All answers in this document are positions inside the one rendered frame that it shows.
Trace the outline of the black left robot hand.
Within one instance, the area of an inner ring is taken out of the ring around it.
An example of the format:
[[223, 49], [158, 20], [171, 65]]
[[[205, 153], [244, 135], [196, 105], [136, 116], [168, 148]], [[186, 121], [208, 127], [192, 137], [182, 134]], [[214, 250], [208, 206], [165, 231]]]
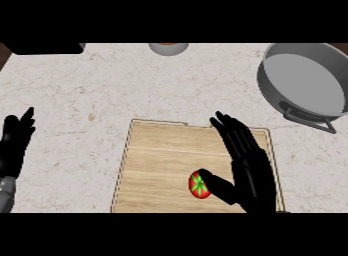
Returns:
[[30, 107], [21, 118], [9, 115], [5, 118], [0, 139], [0, 180], [18, 178], [24, 165], [27, 148], [36, 132], [34, 108]]

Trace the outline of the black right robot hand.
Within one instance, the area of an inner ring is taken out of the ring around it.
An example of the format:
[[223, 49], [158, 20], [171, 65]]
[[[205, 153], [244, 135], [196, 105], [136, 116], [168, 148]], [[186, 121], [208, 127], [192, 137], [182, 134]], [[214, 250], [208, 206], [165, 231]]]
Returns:
[[232, 157], [235, 183], [207, 169], [199, 170], [211, 193], [229, 204], [239, 204], [247, 213], [276, 212], [276, 183], [270, 160], [248, 126], [227, 114], [216, 112], [210, 122], [219, 131]]

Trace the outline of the red tomato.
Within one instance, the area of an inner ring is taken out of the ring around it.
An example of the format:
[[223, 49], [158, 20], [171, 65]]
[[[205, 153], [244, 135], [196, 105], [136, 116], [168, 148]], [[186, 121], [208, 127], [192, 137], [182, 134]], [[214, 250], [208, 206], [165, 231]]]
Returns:
[[195, 171], [189, 176], [189, 191], [191, 191], [191, 194], [198, 199], [205, 199], [211, 195], [205, 181], [204, 181], [198, 171]]

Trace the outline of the wooden tray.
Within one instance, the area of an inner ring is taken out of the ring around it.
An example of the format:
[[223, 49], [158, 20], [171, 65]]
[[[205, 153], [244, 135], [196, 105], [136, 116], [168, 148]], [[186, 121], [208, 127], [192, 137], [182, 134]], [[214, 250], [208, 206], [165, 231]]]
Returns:
[[232, 180], [230, 155], [214, 127], [133, 120], [112, 200], [115, 213], [241, 213], [239, 205], [191, 192], [191, 175]]

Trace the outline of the grey metal pot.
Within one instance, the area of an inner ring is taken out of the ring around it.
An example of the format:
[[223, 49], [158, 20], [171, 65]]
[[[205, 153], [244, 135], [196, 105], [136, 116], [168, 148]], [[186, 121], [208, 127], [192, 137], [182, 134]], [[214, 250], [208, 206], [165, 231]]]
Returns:
[[328, 43], [273, 43], [257, 70], [261, 94], [284, 118], [332, 134], [348, 115], [348, 55]]

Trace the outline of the black appliance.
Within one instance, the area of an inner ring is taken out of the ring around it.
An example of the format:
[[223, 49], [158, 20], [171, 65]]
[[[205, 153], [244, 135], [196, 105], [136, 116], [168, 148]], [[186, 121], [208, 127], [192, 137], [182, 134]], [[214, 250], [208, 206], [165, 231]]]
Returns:
[[84, 43], [6, 43], [18, 55], [81, 54]]

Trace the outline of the grey round cup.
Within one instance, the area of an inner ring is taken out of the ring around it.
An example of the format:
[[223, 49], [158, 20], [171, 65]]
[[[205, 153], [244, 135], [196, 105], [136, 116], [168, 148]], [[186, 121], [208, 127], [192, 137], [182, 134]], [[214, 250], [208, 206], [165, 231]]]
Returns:
[[174, 44], [151, 43], [149, 44], [151, 50], [161, 56], [176, 56], [185, 52], [188, 47], [189, 47], [188, 43], [174, 43]]

